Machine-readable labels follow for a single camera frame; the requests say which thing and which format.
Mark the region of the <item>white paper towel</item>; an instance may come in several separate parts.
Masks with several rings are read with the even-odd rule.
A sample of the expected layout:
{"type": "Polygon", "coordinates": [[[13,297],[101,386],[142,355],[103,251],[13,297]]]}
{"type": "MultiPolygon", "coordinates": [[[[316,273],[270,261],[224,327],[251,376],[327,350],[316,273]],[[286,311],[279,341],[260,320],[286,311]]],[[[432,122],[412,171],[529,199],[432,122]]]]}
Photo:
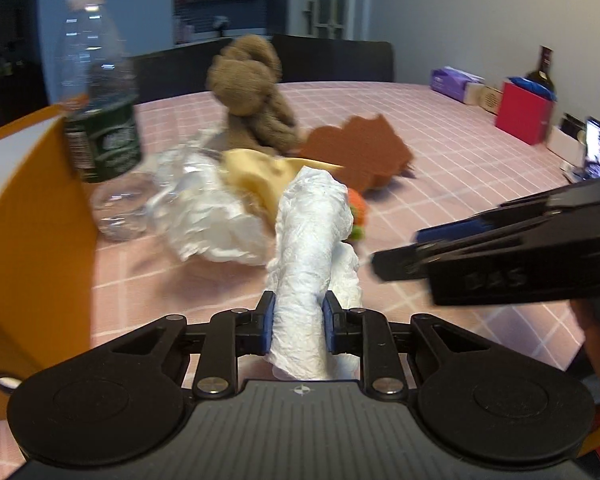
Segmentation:
{"type": "Polygon", "coordinates": [[[333,292],[345,309],[362,306],[358,256],[346,242],[353,216],[348,189],[321,169],[303,167],[278,202],[275,256],[265,288],[276,296],[268,362],[283,379],[352,379],[358,358],[327,350],[322,302],[333,292]]]}

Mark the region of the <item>pink checkered tablecloth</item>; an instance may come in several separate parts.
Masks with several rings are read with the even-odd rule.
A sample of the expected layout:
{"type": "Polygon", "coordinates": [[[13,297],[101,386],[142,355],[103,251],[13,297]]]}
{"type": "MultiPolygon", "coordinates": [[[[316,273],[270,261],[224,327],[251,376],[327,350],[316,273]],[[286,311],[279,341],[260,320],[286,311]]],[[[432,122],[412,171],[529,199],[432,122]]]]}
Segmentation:
{"type": "MultiPolygon", "coordinates": [[[[436,309],[422,284],[381,284],[367,266],[372,252],[405,245],[425,226],[464,219],[494,205],[558,188],[559,160],[543,145],[520,142],[493,125],[493,116],[416,84],[287,84],[283,94],[301,128],[340,125],[350,116],[384,115],[415,154],[415,177],[397,177],[367,195],[365,237],[355,246],[364,307],[406,322],[416,312],[472,330],[547,364],[566,368],[582,333],[564,302],[538,306],[436,309]]],[[[224,108],[209,93],[139,105],[136,117],[146,153],[172,148],[215,126],[224,108]]],[[[179,266],[152,235],[124,244],[101,240],[95,252],[92,346],[171,312],[189,323],[229,308],[253,308],[266,272],[252,266],[179,266]]],[[[0,421],[0,479],[23,462],[0,421]]]]}

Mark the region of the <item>red gift box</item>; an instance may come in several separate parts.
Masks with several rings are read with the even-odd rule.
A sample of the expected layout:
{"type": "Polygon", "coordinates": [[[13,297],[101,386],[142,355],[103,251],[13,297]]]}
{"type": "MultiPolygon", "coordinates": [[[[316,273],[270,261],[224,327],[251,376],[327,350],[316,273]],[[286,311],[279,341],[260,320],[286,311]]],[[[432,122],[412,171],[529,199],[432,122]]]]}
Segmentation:
{"type": "Polygon", "coordinates": [[[529,145],[544,141],[556,96],[524,77],[504,81],[495,127],[529,145]]]}

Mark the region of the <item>brown sponge piece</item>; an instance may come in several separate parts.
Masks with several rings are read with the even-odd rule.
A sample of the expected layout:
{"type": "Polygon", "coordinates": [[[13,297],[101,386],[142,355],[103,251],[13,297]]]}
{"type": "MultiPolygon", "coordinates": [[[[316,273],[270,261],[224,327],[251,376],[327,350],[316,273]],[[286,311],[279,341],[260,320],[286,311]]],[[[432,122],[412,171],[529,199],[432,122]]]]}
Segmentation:
{"type": "Polygon", "coordinates": [[[340,127],[315,128],[298,156],[339,166],[334,178],[360,194],[385,188],[392,178],[410,170],[415,158],[381,114],[352,116],[340,127]]]}

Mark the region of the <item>small wooden speaker box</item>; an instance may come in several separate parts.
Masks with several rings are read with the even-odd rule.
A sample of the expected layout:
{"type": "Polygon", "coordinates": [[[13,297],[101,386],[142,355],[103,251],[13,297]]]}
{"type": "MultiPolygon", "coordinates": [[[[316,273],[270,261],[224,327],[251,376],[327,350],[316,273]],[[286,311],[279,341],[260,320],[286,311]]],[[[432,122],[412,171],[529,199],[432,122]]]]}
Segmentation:
{"type": "Polygon", "coordinates": [[[480,106],[483,110],[491,114],[498,114],[503,92],[497,88],[479,84],[478,82],[468,82],[465,84],[465,93],[463,102],[470,106],[480,106]]]}

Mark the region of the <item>crumpled white plastic bag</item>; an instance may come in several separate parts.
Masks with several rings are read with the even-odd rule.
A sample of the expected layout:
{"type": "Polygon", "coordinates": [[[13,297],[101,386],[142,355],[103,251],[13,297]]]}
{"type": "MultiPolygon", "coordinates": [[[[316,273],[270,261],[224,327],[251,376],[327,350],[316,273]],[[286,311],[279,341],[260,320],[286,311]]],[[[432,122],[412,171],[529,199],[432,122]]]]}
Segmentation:
{"type": "Polygon", "coordinates": [[[172,148],[151,154],[143,170],[157,185],[146,203],[149,229],[182,261],[263,266],[268,261],[268,226],[251,193],[228,182],[226,133],[202,128],[172,148]]]}

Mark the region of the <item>purple tissue pack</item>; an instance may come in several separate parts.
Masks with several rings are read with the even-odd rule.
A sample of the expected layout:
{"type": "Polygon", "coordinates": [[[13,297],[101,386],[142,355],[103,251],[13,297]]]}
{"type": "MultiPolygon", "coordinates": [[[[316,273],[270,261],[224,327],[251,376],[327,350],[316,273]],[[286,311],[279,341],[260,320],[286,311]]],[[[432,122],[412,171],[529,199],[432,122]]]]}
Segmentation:
{"type": "Polygon", "coordinates": [[[484,79],[451,66],[436,68],[430,74],[430,88],[466,105],[478,105],[484,79]]]}

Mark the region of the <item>yellow cloth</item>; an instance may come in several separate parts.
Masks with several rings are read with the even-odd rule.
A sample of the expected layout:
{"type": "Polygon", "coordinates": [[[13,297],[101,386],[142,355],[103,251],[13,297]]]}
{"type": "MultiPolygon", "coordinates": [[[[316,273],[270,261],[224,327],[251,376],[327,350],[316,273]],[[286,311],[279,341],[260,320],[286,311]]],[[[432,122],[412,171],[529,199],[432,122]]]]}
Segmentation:
{"type": "Polygon", "coordinates": [[[318,160],[273,156],[248,148],[223,153],[222,166],[228,185],[250,194],[270,226],[275,226],[278,202],[289,183],[303,167],[332,174],[342,166],[318,160]]]}

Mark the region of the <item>dark wine bottle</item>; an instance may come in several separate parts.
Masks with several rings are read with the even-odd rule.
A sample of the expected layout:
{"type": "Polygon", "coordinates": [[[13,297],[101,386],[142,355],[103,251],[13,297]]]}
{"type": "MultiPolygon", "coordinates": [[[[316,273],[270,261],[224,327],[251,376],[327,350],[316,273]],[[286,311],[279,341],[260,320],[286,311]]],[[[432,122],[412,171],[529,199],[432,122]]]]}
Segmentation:
{"type": "Polygon", "coordinates": [[[532,70],[532,72],[526,75],[528,80],[539,84],[550,92],[555,91],[554,82],[550,79],[550,64],[552,64],[552,55],[552,49],[542,46],[540,49],[538,66],[536,66],[535,70],[532,70]]]}

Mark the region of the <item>black chair right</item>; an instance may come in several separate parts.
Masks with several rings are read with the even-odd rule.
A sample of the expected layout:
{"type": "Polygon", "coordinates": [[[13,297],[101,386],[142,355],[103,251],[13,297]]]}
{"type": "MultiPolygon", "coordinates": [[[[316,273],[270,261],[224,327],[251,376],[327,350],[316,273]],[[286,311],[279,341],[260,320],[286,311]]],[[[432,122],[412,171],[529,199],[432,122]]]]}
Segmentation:
{"type": "Polygon", "coordinates": [[[284,84],[323,81],[394,81],[393,46],[387,41],[274,35],[284,84]]]}

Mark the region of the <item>black chair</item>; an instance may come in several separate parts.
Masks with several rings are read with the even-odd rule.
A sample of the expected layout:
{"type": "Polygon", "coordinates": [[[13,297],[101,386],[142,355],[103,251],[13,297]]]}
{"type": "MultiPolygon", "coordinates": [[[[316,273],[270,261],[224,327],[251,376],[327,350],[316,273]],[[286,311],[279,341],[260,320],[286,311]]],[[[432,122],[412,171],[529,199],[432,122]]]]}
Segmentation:
{"type": "Polygon", "coordinates": [[[387,41],[274,35],[284,84],[323,81],[394,81],[393,46],[387,41]]]}
{"type": "Polygon", "coordinates": [[[222,37],[133,56],[137,103],[203,92],[213,58],[231,43],[222,37]]]}

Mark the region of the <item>orange cardboard box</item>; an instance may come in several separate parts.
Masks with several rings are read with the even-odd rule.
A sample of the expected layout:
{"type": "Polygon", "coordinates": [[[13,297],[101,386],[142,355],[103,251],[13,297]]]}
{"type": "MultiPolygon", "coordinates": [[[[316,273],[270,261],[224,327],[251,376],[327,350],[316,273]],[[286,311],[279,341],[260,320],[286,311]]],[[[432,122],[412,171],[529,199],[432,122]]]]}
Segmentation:
{"type": "MultiPolygon", "coordinates": [[[[57,108],[0,128],[0,377],[88,349],[96,245],[57,108]]],[[[0,419],[7,400],[0,388],[0,419]]]]}

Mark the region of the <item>brown knitted plush toy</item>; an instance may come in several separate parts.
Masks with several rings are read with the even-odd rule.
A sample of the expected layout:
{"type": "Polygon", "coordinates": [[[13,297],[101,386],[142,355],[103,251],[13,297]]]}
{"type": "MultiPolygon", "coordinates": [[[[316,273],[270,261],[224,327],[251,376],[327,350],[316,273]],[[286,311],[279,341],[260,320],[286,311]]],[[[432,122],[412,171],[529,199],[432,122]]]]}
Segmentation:
{"type": "Polygon", "coordinates": [[[288,155],[302,144],[294,111],[280,93],[282,64],[257,35],[233,40],[213,58],[207,88],[226,108],[226,146],[288,155]]]}

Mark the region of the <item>black chair left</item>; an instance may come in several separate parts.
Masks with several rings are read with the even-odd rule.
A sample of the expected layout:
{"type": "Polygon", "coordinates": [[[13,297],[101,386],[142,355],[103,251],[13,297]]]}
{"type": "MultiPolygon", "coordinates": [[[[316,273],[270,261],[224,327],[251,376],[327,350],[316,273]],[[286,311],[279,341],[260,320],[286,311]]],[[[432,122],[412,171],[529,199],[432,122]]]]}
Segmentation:
{"type": "Polygon", "coordinates": [[[222,37],[133,56],[137,103],[203,92],[213,58],[231,43],[222,37]]]}

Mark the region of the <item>clear plastic water bottle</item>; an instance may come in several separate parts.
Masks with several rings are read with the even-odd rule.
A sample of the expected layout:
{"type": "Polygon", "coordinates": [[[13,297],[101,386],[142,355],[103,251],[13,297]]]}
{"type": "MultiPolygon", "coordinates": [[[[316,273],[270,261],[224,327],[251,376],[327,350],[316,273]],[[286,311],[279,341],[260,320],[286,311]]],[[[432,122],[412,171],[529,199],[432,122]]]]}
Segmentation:
{"type": "Polygon", "coordinates": [[[134,240],[147,229],[146,203],[156,189],[138,171],[144,151],[133,64],[106,0],[66,3],[55,68],[71,160],[100,234],[134,240]]]}

